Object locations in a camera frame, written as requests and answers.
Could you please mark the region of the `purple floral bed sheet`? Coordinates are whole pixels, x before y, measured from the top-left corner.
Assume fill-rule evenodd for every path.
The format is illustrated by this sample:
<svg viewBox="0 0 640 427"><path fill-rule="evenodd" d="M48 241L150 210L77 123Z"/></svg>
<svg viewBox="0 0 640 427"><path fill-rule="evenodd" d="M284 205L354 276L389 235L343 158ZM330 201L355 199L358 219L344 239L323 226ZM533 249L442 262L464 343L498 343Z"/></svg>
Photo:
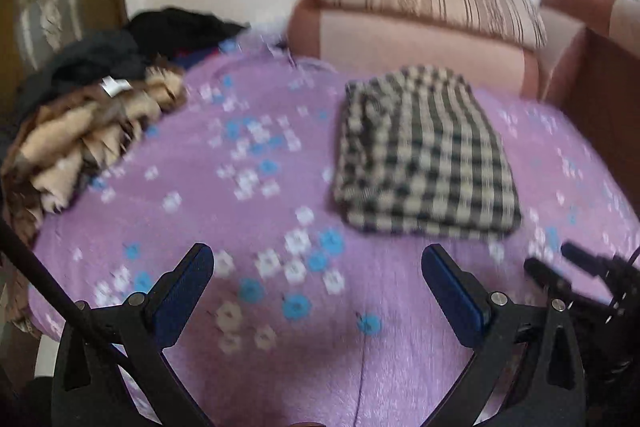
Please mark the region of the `purple floral bed sheet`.
<svg viewBox="0 0 640 427"><path fill-rule="evenodd" d="M628 257L639 219L588 142L549 105L463 88L401 93L435 117L469 94L506 152L521 224L504 239L363 232L333 197L349 76L261 46L184 77L188 103L45 217L34 253L93 308L148 291L194 243L215 272L174 347L174 371L216 426L420 426L462 372L465 350L424 283L442 244L488 289L544 305L523 263L541 258L597 299L606 289L560 254L565 241Z"/></svg>

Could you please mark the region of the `black beige checkered coat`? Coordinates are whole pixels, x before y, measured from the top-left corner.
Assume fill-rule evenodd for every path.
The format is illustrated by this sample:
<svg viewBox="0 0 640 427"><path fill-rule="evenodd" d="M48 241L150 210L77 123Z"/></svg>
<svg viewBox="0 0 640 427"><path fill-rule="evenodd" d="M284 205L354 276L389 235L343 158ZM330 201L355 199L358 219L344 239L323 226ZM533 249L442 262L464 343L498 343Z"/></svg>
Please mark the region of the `black beige checkered coat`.
<svg viewBox="0 0 640 427"><path fill-rule="evenodd" d="M501 239L522 221L500 136L469 83L435 66L346 84L333 197L363 232Z"/></svg>

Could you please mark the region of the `brown beige plush blanket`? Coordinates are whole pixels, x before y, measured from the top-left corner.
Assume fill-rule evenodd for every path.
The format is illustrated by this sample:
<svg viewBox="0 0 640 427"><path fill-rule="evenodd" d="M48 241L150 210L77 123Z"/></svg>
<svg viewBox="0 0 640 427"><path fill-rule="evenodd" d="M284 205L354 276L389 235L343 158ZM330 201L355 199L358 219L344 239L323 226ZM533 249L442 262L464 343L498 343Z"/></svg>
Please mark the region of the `brown beige plush blanket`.
<svg viewBox="0 0 640 427"><path fill-rule="evenodd" d="M151 143L186 107L186 70L158 60L140 80L106 76L39 106L1 161L1 221L35 251L72 299L113 306L139 279L136 211L163 213L180 196L163 188Z"/></svg>

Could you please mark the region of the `black clothes pile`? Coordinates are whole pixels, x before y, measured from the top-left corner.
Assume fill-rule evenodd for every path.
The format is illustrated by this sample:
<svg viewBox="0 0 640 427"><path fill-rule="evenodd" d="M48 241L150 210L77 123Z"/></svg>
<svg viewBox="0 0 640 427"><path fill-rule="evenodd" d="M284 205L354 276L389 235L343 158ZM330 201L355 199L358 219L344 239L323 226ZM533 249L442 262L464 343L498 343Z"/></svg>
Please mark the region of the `black clothes pile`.
<svg viewBox="0 0 640 427"><path fill-rule="evenodd" d="M42 104L105 77L142 80L159 57L213 49L247 27L212 13L170 8L138 13L123 28L97 31L55 53L26 78L13 118L23 121Z"/></svg>

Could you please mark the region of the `wooden headboard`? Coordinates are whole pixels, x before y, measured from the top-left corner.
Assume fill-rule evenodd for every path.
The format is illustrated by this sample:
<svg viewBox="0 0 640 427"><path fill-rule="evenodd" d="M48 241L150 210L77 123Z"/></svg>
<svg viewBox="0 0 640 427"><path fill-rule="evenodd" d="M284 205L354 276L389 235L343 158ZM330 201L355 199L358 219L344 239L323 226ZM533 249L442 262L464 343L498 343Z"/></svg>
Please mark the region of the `wooden headboard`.
<svg viewBox="0 0 640 427"><path fill-rule="evenodd" d="M604 161L634 210L639 209L639 60L590 32L562 111Z"/></svg>

